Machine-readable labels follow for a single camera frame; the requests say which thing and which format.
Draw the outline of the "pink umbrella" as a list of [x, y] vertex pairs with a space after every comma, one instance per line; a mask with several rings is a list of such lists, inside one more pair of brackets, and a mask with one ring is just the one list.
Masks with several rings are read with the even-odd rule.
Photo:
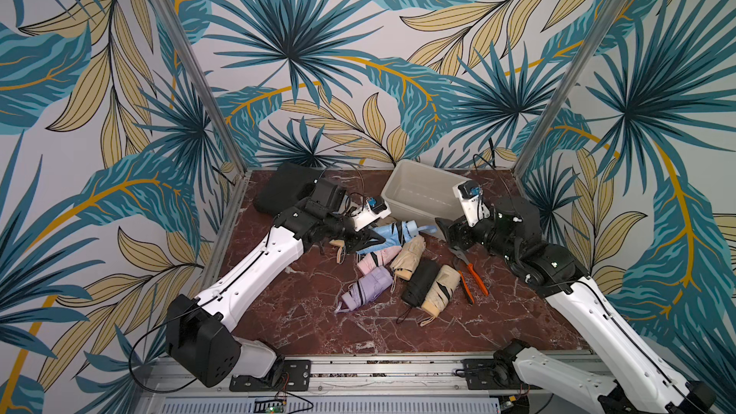
[[356, 266], [358, 271], [365, 276], [376, 268], [390, 265], [401, 251], [402, 247], [400, 246], [390, 246], [378, 251], [372, 251], [365, 254]]

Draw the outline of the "blue umbrella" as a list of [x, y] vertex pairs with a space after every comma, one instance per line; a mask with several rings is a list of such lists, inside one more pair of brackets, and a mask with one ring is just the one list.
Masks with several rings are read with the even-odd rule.
[[358, 255], [381, 251], [387, 247], [403, 246], [405, 243], [418, 237], [421, 232], [435, 234], [437, 232], [437, 227], [431, 224], [419, 226], [415, 220], [410, 220], [409, 222], [394, 222], [384, 226], [375, 227], [373, 231], [383, 237], [384, 241], [358, 251]]

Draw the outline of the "beige plastic storage box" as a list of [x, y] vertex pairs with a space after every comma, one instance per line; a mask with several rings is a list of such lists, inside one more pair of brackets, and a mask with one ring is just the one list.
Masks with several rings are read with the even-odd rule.
[[432, 237], [444, 242], [446, 239], [437, 227], [436, 219], [454, 222], [464, 216], [453, 189], [468, 180], [461, 174], [401, 160], [383, 187], [381, 197], [388, 204], [393, 218], [402, 222], [414, 220], [418, 227], [434, 226], [436, 232]]

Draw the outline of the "purple umbrella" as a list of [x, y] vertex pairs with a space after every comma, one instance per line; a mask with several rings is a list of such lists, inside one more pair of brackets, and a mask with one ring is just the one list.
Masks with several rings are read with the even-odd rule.
[[393, 284], [390, 271], [384, 266], [374, 268], [367, 275], [360, 278], [340, 297], [335, 309], [336, 314], [354, 312], [355, 310], [375, 301], [384, 291]]

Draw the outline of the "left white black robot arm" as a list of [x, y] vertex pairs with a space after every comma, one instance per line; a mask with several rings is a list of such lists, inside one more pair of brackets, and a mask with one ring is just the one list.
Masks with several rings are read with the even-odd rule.
[[341, 240], [347, 252], [356, 252], [385, 241], [372, 225], [390, 215], [389, 205], [375, 197], [352, 209], [347, 200], [344, 187], [319, 178], [312, 193], [281, 211], [228, 274], [193, 298], [174, 299], [165, 321], [166, 353], [206, 387], [229, 376], [242, 356], [253, 377], [266, 377], [275, 352], [260, 342], [241, 345], [232, 335], [255, 299], [313, 245]]

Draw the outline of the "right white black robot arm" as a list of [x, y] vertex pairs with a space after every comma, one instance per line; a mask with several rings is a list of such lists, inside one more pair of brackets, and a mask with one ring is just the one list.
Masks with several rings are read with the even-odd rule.
[[497, 353], [525, 384], [540, 387], [588, 413], [707, 413], [717, 396], [661, 358], [605, 298], [580, 261], [542, 238], [539, 210], [523, 197], [486, 204], [458, 190], [457, 220], [436, 222], [450, 250], [475, 245], [507, 268], [561, 314], [606, 364], [599, 376], [515, 340]]

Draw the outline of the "black folded umbrella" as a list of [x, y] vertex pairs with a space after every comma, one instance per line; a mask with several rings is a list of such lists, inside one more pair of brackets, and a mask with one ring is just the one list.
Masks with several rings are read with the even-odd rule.
[[425, 258], [420, 260], [402, 293], [401, 299], [404, 304], [407, 304], [407, 309], [396, 319], [397, 324], [402, 324], [412, 310], [423, 305], [439, 271], [440, 264], [436, 261]]

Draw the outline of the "black plastic tool case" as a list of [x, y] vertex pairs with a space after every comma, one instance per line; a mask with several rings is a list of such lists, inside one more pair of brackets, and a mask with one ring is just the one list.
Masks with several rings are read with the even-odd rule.
[[253, 205], [259, 213], [275, 217], [309, 197], [320, 176], [322, 172], [318, 169], [283, 163], [256, 195]]

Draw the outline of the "orange handled pliers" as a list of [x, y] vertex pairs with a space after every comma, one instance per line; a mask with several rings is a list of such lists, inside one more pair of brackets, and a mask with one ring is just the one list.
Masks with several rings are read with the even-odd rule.
[[452, 267], [460, 275], [460, 285], [468, 303], [471, 305], [475, 304], [475, 297], [473, 296], [471, 288], [469, 287], [470, 278], [473, 279], [479, 291], [484, 296], [488, 296], [490, 293], [486, 284], [482, 280], [479, 273], [476, 271], [475, 265], [471, 263], [470, 260], [467, 258], [465, 252], [455, 246], [450, 246], [448, 250], [450, 251], [450, 253], [452, 253]]

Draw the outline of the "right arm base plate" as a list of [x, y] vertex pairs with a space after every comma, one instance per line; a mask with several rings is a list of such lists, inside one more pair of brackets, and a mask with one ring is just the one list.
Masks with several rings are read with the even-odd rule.
[[496, 358], [467, 358], [454, 375], [467, 383], [469, 390], [515, 390], [524, 394], [536, 386], [524, 383], [511, 363]]

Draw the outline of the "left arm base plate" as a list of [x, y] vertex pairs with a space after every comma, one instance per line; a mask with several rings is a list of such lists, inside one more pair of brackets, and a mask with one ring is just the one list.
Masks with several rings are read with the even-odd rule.
[[235, 393], [254, 393], [285, 390], [307, 392], [310, 387], [312, 362], [310, 360], [277, 360], [263, 377], [233, 376], [229, 390]]

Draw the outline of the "aluminium front rail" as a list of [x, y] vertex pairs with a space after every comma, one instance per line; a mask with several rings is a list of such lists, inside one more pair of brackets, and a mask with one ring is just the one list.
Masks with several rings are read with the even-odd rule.
[[469, 390], [454, 375], [467, 358], [490, 353], [404, 353], [384, 355], [291, 356], [310, 360], [307, 392], [285, 390], [235, 393], [233, 376], [245, 375], [238, 364], [232, 375], [207, 388], [170, 358], [153, 364], [146, 391], [134, 413], [253, 413], [256, 400], [281, 399], [285, 413], [578, 413], [580, 407], [545, 389]]

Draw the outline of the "right aluminium corner post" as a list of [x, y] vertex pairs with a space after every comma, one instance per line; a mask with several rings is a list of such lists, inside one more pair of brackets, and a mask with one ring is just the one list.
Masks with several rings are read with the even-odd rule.
[[517, 180], [524, 177], [530, 168], [530, 164], [538, 147], [544, 141], [546, 132], [557, 117], [569, 92], [575, 86], [580, 74], [585, 69], [588, 61], [594, 56], [607, 32], [613, 27], [621, 11], [625, 8], [627, 0], [608, 0], [604, 3], [601, 15], [592, 23], [586, 39], [582, 42], [580, 50], [565, 72], [565, 76], [554, 92], [546, 110], [540, 115], [535, 129], [530, 134], [524, 149], [519, 156], [513, 174]]

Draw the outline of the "aluminium corner post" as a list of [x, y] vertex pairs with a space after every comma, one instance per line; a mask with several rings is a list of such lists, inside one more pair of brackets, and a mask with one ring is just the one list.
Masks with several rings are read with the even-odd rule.
[[231, 134], [226, 128], [224, 117], [219, 109], [218, 102], [203, 71], [201, 70], [199, 62], [197, 61], [196, 55], [189, 42], [189, 38], [187, 38], [176, 10], [174, 9], [174, 0], [151, 0], [151, 5], [153, 5], [153, 9], [158, 13], [159, 18], [162, 21], [162, 25], [172, 42], [174, 51], [180, 56], [183, 69], [190, 77], [190, 81], [194, 84], [195, 91], [201, 98], [205, 111], [209, 115], [214, 129], [218, 134], [220, 134], [220, 139], [222, 139], [224, 149], [234, 163], [238, 176], [245, 176], [247, 172], [245, 163], [243, 162], [239, 149], [232, 139]]
[[604, 3], [601, 15], [592, 23], [586, 39], [582, 42], [580, 50], [565, 72], [565, 76], [554, 92], [546, 110], [540, 115], [535, 129], [530, 134], [524, 149], [519, 156], [513, 174], [517, 180], [524, 177], [530, 168], [530, 164], [538, 147], [544, 141], [546, 132], [557, 117], [569, 92], [575, 86], [580, 74], [585, 69], [588, 61], [594, 56], [607, 32], [613, 27], [621, 11], [625, 8], [627, 0], [608, 0]]

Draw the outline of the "left aluminium corner post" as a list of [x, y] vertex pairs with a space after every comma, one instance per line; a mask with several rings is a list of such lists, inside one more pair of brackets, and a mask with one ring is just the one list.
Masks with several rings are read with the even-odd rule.
[[183, 69], [190, 77], [190, 81], [194, 84], [195, 91], [201, 98], [205, 111], [209, 115], [214, 129], [218, 134], [220, 134], [220, 139], [222, 139], [224, 149], [234, 163], [238, 176], [245, 176], [247, 172], [245, 163], [243, 162], [239, 149], [232, 139], [231, 134], [226, 128], [224, 117], [219, 109], [218, 102], [203, 71], [201, 70], [199, 62], [197, 61], [196, 55], [189, 42], [189, 38], [187, 38], [176, 10], [174, 9], [174, 0], [151, 0], [151, 5], [153, 5], [153, 9], [158, 13], [159, 18], [162, 21], [162, 25], [172, 42], [174, 51], [180, 56]]

